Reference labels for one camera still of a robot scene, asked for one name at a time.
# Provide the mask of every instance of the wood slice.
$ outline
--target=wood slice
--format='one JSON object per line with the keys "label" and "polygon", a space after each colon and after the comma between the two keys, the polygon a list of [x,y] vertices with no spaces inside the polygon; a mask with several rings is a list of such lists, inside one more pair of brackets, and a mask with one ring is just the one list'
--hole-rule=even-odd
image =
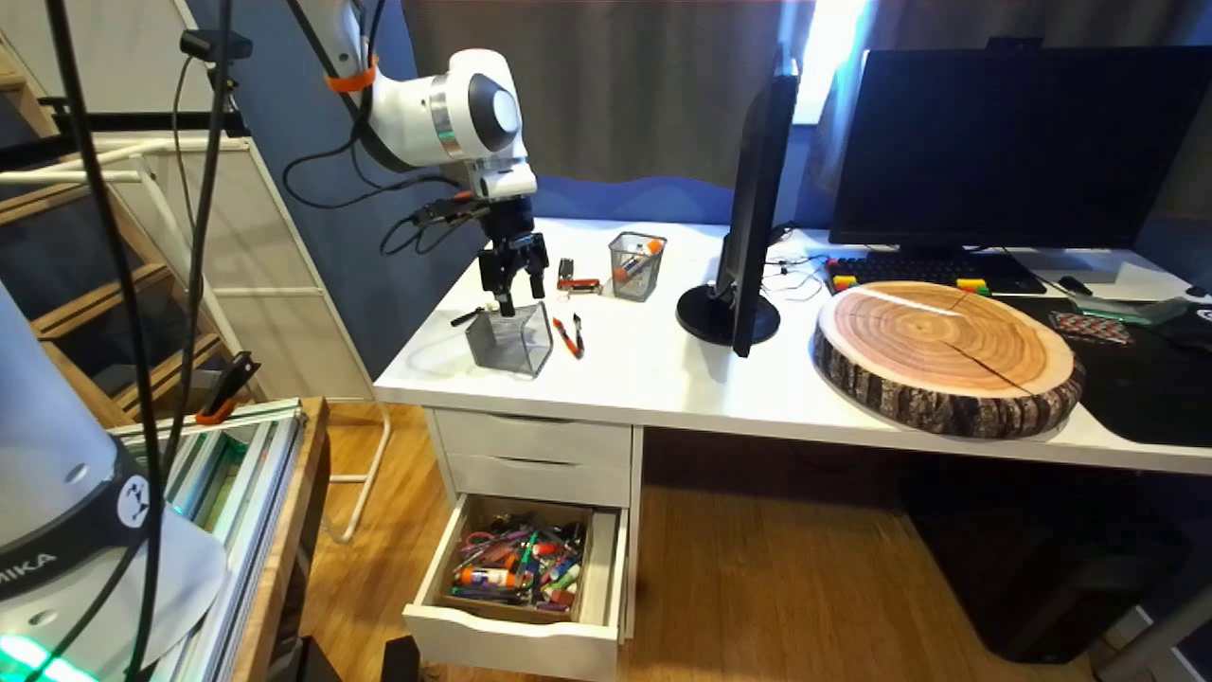
{"label": "wood slice", "polygon": [[842,293],[812,353],[855,402],[941,434],[1034,434],[1080,396],[1063,338],[1008,304],[923,279]]}

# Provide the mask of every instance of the small container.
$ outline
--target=small container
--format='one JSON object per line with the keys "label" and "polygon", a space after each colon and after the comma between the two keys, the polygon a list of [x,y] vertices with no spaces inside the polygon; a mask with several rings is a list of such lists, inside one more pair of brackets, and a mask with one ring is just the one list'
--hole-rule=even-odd
{"label": "small container", "polygon": [[467,324],[467,344],[481,366],[538,373],[552,356],[547,304],[515,308],[512,318],[481,310]]}
{"label": "small container", "polygon": [[616,229],[610,242],[610,293],[616,300],[647,300],[658,277],[658,257],[668,253],[662,234]]}

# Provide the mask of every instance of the monitor stand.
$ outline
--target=monitor stand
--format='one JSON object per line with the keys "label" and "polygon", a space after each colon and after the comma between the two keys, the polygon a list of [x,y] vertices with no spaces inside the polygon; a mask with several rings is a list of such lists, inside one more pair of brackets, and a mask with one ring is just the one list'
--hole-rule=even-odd
{"label": "monitor stand", "polygon": [[735,344],[735,341],[760,344],[779,329],[779,310],[765,295],[754,295],[751,329],[735,334],[729,300],[731,295],[719,295],[719,289],[714,282],[687,289],[679,300],[681,329],[710,344]]}

